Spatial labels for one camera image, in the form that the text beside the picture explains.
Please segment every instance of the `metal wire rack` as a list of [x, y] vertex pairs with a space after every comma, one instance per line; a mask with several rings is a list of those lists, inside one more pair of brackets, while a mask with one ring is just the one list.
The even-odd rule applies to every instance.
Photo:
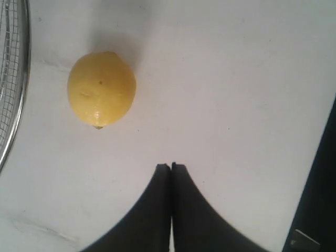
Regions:
[[0, 0], [0, 172], [14, 142], [30, 68], [28, 0]]

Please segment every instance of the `lemon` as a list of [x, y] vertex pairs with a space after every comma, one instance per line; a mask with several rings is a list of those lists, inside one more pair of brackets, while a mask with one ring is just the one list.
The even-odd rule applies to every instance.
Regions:
[[83, 122], [99, 129], [127, 113], [136, 87], [133, 71], [117, 54], [97, 52], [75, 63], [68, 79], [68, 99]]

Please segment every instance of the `metal rim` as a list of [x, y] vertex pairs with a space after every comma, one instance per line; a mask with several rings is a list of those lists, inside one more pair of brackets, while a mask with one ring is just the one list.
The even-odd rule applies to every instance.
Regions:
[[17, 8], [20, 35], [17, 95], [15, 96], [14, 100], [13, 116], [10, 119], [9, 127], [4, 139], [4, 144], [0, 148], [0, 173], [13, 147], [15, 135], [20, 124], [22, 111], [26, 101], [30, 71], [31, 43], [29, 0], [18, 0]]

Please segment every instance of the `white surface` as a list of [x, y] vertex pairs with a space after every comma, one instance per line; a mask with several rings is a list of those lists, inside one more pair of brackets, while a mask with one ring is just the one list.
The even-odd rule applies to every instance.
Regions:
[[[79, 251], [184, 163], [214, 208], [281, 251], [336, 92], [333, 1], [31, 0], [33, 63], [0, 176], [1, 251]], [[125, 118], [69, 108], [68, 72], [110, 49], [135, 70]]]

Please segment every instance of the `wire mesh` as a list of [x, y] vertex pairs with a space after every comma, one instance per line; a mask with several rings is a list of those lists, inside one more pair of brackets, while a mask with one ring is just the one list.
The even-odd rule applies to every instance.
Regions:
[[16, 0], [0, 0], [0, 146], [13, 117], [19, 64], [19, 30]]

